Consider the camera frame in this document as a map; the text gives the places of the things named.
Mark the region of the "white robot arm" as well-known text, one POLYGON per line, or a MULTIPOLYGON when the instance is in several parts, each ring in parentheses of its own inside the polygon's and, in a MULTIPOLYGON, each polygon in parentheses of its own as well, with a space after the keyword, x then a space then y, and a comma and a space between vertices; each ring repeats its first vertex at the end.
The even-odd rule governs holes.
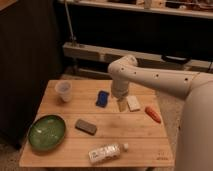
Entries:
POLYGON ((140 68, 132 55, 113 61, 108 73, 117 99, 133 82, 184 100, 174 171, 213 171, 213 74, 140 68))

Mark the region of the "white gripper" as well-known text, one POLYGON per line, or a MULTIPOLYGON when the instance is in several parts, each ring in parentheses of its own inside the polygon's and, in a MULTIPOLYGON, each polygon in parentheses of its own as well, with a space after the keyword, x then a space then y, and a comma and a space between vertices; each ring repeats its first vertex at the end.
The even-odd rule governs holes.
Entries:
POLYGON ((120 112, 124 112, 127 108, 126 97, 129 94, 129 83, 127 81, 113 80, 111 84, 112 96, 117 99, 120 112))

